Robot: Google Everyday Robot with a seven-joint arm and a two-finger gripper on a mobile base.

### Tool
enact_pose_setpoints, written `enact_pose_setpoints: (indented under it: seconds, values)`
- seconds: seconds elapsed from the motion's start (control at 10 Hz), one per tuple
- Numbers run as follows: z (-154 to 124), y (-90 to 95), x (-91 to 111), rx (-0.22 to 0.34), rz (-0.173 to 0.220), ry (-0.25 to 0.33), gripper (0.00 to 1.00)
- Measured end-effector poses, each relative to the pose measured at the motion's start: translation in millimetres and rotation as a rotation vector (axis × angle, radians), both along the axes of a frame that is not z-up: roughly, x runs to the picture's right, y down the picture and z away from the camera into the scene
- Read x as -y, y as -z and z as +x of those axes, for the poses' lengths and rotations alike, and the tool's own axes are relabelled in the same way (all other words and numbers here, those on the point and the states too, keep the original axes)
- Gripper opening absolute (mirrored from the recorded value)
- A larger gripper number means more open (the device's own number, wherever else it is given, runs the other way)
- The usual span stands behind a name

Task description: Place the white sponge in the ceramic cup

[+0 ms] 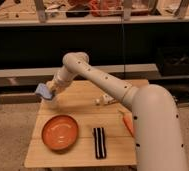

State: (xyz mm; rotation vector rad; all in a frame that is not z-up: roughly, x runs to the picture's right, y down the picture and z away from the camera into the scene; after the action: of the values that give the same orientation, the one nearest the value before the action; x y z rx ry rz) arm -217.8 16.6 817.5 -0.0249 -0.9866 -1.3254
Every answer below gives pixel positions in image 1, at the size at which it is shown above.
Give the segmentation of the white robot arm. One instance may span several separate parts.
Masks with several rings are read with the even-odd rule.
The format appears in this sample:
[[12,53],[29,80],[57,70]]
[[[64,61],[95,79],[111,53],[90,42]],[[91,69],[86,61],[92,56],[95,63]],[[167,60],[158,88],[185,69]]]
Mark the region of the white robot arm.
[[169,91],[155,84],[138,88],[118,79],[91,66],[84,52],[66,54],[47,87],[63,90],[78,75],[132,112],[137,171],[188,171],[178,110]]

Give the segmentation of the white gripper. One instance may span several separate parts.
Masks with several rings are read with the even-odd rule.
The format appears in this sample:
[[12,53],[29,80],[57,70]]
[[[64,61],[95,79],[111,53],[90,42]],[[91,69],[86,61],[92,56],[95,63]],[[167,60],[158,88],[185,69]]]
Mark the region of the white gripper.
[[46,83],[46,85],[52,95],[59,94],[68,87],[67,82],[58,76],[54,76],[51,81]]

